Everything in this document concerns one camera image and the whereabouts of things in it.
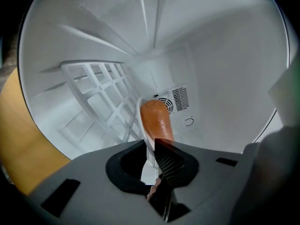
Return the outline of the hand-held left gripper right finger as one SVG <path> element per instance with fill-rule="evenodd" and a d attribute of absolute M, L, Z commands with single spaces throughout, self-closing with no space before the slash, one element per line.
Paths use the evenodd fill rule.
<path fill-rule="evenodd" d="M 188 146 L 167 139 L 155 139 L 154 157 L 171 187 L 185 187 L 199 172 L 198 160 L 187 152 Z"/>

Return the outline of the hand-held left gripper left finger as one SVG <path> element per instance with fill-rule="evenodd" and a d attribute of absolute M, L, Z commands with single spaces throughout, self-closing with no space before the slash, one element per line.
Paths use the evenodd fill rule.
<path fill-rule="evenodd" d="M 114 148 L 118 151 L 105 165 L 111 183 L 123 192 L 147 195 L 150 185 L 141 181 L 143 167 L 147 161 L 147 146 L 144 140 L 118 144 Z"/>

